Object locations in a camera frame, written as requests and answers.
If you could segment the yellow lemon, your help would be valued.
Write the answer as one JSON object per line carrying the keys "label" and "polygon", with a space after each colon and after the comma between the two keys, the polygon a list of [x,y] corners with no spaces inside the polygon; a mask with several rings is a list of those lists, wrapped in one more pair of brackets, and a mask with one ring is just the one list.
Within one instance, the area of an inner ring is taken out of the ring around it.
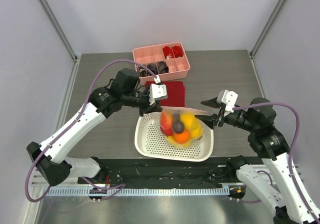
{"label": "yellow lemon", "polygon": [[198,127],[198,122],[193,113],[181,113],[180,120],[184,124],[184,127],[188,130],[194,130]]}

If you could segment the red yellow mango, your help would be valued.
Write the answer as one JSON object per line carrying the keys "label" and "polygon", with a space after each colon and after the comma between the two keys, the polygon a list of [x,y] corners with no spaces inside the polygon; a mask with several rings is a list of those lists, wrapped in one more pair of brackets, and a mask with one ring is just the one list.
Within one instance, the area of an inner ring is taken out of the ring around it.
{"label": "red yellow mango", "polygon": [[173,135],[173,117],[169,112],[161,112],[160,114],[160,130],[161,132],[169,137]]}

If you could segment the clear zip top bag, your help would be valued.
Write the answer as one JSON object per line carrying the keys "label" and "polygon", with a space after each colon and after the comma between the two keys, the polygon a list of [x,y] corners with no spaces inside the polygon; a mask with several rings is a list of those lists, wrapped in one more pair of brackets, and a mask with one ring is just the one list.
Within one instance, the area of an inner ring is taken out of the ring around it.
{"label": "clear zip top bag", "polygon": [[197,118],[208,113],[199,109],[163,106],[158,117],[158,126],[169,144],[187,149],[196,145],[211,147],[213,131]]}

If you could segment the small dark plum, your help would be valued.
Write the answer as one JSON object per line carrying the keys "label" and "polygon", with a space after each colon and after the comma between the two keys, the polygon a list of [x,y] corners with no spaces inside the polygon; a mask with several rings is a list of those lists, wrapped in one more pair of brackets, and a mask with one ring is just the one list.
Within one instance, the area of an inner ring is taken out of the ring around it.
{"label": "small dark plum", "polygon": [[185,130],[185,126],[182,121],[175,121],[172,124],[172,131],[176,134],[181,134]]}

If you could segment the orange fruit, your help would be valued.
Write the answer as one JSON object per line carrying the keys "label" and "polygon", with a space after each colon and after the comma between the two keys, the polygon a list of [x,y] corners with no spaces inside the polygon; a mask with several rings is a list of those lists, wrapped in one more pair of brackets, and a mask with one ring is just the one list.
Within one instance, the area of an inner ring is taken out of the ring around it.
{"label": "orange fruit", "polygon": [[181,134],[173,133],[173,140],[178,144],[185,144],[190,141],[190,132],[188,130],[184,130]]}

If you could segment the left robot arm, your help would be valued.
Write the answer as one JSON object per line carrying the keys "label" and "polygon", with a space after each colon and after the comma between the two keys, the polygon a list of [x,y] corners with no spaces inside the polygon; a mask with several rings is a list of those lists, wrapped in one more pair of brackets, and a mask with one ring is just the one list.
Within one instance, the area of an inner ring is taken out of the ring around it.
{"label": "left robot arm", "polygon": [[80,110],[56,133],[27,146],[31,160],[49,186],[57,186],[67,178],[87,178],[97,184],[106,179],[108,169],[100,159],[70,158],[68,153],[90,130],[123,106],[138,108],[141,116],[162,111],[160,100],[168,97],[166,86],[156,77],[154,84],[140,92],[139,78],[132,69],[119,71],[107,86],[90,93]]}

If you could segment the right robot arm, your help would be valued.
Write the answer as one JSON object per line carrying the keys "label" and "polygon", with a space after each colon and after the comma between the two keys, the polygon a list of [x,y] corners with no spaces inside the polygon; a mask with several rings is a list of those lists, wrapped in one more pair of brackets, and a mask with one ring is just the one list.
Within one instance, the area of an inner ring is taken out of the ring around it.
{"label": "right robot arm", "polygon": [[[292,159],[300,130],[298,113],[289,105],[261,97],[243,107],[236,104],[228,107],[228,102],[217,97],[201,104],[219,110],[217,114],[196,116],[210,129],[228,124],[249,132],[249,145],[269,170],[277,188],[262,178],[243,156],[227,161],[226,177],[233,182],[239,180],[249,187],[268,208],[275,224],[318,224],[320,210],[305,189]],[[296,128],[290,145],[274,125],[277,116],[273,109],[275,105],[285,106],[295,114]]]}

